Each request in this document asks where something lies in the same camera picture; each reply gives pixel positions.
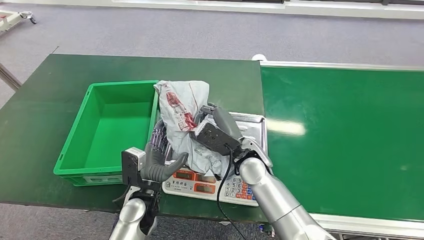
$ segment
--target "black cable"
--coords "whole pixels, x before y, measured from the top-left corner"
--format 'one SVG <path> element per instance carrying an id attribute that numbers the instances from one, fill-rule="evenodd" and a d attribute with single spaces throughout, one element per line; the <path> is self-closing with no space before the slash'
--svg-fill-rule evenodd
<path id="1" fill-rule="evenodd" d="M 127 195 L 128 191 L 131 188 L 131 182 L 128 183 L 128 186 L 126 187 L 125 191 L 123 192 L 123 194 L 121 196 L 119 196 L 116 199 L 112 200 L 112 203 L 116 204 L 117 202 L 119 202 L 121 199 L 125 198 L 125 196 Z"/>
<path id="2" fill-rule="evenodd" d="M 234 224 L 234 222 L 227 216 L 227 214 L 224 212 L 224 210 L 221 207 L 220 204 L 220 193 L 221 193 L 221 189 L 223 188 L 223 185 L 225 183 L 225 180 L 227 179 L 228 173 L 230 172 L 231 169 L 231 163 L 233 162 L 233 150 L 228 146 L 225 145 L 225 147 L 229 150 L 229 163 L 228 163 L 228 167 L 226 169 L 225 175 L 221 180 L 221 184 L 219 185 L 218 188 L 218 192 L 216 195 L 216 203 L 218 204 L 218 208 L 221 211 L 222 215 L 224 215 L 224 217 L 226 217 L 226 219 L 228 219 L 228 221 L 232 224 L 232 226 L 237 230 L 237 232 L 241 235 L 241 237 L 246 240 L 245 236 L 243 235 L 243 233 L 240 231 L 240 229 Z"/>

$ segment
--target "gray carpet floor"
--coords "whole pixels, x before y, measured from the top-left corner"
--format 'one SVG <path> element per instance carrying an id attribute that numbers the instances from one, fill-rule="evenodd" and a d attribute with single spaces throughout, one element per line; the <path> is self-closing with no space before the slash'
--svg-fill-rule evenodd
<path id="1" fill-rule="evenodd" d="M 21 82 L 53 51 L 244 60 L 261 53 L 276 61 L 424 66 L 419 20 L 11 3 L 0 9 L 32 11 L 38 21 L 0 34 L 0 62 Z M 13 93 L 0 81 L 0 108 Z M 0 239 L 104 240 L 114 219 L 104 212 L 0 204 Z M 255 224 L 239 226 L 248 239 L 266 239 Z M 241 238 L 230 225 L 161 217 L 153 239 Z"/>

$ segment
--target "scale keypad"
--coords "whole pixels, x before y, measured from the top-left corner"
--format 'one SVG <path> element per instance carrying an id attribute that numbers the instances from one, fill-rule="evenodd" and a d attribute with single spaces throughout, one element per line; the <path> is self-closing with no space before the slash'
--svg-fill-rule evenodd
<path id="1" fill-rule="evenodd" d="M 252 189 L 240 177 L 234 176 L 225 181 L 225 197 L 256 200 Z"/>

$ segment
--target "digital weighing scale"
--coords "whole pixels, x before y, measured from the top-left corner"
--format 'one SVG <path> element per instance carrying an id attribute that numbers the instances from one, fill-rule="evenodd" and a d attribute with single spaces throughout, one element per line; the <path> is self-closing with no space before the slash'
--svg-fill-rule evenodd
<path id="1" fill-rule="evenodd" d="M 267 123 L 261 115 L 230 112 L 244 137 L 252 138 L 268 152 Z M 214 122 L 208 115 L 208 121 Z M 218 188 L 221 181 L 214 176 L 203 176 L 186 167 L 175 172 L 167 181 L 162 183 L 162 189 L 167 194 L 180 195 L 191 198 L 217 200 Z M 258 206 L 252 190 L 240 176 L 233 175 L 225 181 L 220 195 L 220 202 Z"/>

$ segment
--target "white plastic bag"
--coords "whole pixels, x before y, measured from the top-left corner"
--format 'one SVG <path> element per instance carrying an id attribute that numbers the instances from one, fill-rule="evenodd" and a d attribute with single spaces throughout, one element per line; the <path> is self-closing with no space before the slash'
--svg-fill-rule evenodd
<path id="1" fill-rule="evenodd" d="M 160 116 L 174 158 L 188 153 L 187 165 L 193 171 L 205 176 L 223 176 L 223 161 L 227 166 L 227 158 L 210 151 L 189 135 L 196 129 L 194 117 L 208 104 L 209 84 L 204 81 L 159 81 L 154 88 L 159 94 Z"/>

